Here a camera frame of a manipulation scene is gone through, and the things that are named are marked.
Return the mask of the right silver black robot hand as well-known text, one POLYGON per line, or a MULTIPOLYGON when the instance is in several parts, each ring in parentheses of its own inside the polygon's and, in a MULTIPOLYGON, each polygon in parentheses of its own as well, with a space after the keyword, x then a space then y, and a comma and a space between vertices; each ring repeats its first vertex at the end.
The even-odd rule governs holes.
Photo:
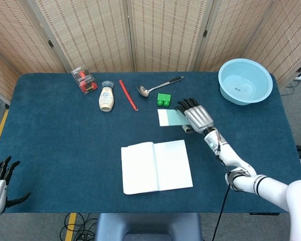
POLYGON ((189 124, 182 125, 183 130, 188 134, 206 134, 214 127, 214 121, 211 116, 194 98, 184 98, 178 101, 175 110, 188 120, 189 124))

